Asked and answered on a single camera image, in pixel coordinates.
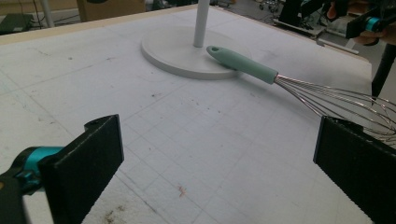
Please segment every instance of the whisk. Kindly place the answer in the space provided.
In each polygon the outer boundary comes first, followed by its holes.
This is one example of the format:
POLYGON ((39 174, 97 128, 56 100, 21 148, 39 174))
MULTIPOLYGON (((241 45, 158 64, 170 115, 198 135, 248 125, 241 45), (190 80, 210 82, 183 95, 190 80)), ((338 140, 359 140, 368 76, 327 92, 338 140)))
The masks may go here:
POLYGON ((222 64, 252 75, 268 84, 277 84, 318 116, 349 120, 372 137, 396 146, 396 104, 372 95, 283 77, 274 69, 256 63, 230 49, 209 46, 207 52, 222 64))

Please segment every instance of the whisk handle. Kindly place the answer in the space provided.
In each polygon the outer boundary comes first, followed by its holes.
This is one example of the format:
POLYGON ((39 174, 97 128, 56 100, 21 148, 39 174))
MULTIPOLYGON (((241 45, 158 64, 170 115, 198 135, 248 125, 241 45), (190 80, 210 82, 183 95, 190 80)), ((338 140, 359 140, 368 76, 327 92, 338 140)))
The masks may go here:
POLYGON ((206 51, 224 65, 261 79, 268 84, 273 84, 278 74, 276 70, 256 63, 248 57, 230 49, 209 46, 206 48, 206 51))

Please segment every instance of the cable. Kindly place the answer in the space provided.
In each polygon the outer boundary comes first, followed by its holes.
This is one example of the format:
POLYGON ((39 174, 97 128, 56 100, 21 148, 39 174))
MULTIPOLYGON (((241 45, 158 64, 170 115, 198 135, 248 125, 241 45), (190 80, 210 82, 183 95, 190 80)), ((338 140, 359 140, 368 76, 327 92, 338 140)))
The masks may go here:
POLYGON ((35 0, 33 0, 33 4, 35 5, 35 15, 37 16, 38 25, 40 26, 40 30, 41 30, 42 25, 41 25, 41 20, 40 20, 40 18, 38 17, 37 4, 35 3, 35 0))
POLYGON ((72 25, 72 24, 78 24, 80 21, 69 21, 69 22, 64 22, 64 23, 56 23, 57 26, 63 26, 63 25, 72 25))
POLYGON ((21 0, 18 0, 18 3, 19 3, 19 4, 20 4, 20 6, 21 6, 21 19, 22 19, 22 21, 23 21, 24 25, 25 25, 26 27, 29 27, 29 24, 26 24, 26 20, 25 20, 25 18, 23 17, 23 15, 24 15, 24 12, 23 12, 23 5, 22 5, 22 2, 21 2, 21 0))
POLYGON ((330 21, 329 21, 329 18, 327 18, 327 16, 325 16, 325 14, 326 14, 327 12, 325 12, 325 11, 320 11, 320 12, 317 11, 317 13, 319 14, 319 18, 318 18, 317 25, 327 26, 327 24, 330 22, 330 21))
POLYGON ((43 21, 44 19, 46 19, 45 16, 44 16, 43 18, 41 18, 41 20, 39 20, 39 21, 32 21, 32 22, 34 22, 34 23, 39 23, 40 21, 43 21))
POLYGON ((57 21, 54 21, 54 22, 58 22, 58 21, 66 21, 66 20, 69 20, 69 19, 72 19, 72 18, 75 18, 75 17, 78 17, 78 16, 79 16, 79 14, 77 14, 76 16, 70 16, 70 17, 62 18, 62 19, 59 19, 59 20, 57 20, 57 21))

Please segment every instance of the stain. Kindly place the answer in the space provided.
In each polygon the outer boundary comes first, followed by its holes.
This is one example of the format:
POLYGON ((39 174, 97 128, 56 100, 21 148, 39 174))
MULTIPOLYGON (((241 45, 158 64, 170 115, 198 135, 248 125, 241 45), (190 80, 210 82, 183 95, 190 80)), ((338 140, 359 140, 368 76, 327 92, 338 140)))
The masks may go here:
POLYGON ((123 211, 125 211, 125 206, 124 205, 120 205, 120 206, 117 207, 117 210, 123 212, 123 211))
POLYGON ((183 197, 187 193, 186 189, 181 186, 178 186, 178 191, 180 191, 180 195, 178 195, 179 198, 183 197))
POLYGON ((50 56, 48 53, 43 52, 43 51, 41 51, 40 49, 35 49, 35 50, 37 50, 40 54, 44 54, 44 55, 46 55, 46 56, 50 56))
POLYGON ((125 205, 119 205, 116 209, 109 211, 105 214, 103 219, 104 224, 125 224, 127 223, 124 219, 122 219, 122 212, 124 212, 125 205))
POLYGON ((151 95, 151 97, 157 97, 157 96, 161 96, 161 95, 162 95, 162 93, 154 93, 151 95))
POLYGON ((112 224, 114 223, 114 217, 113 217, 114 211, 110 211, 105 215, 105 223, 107 224, 112 224))

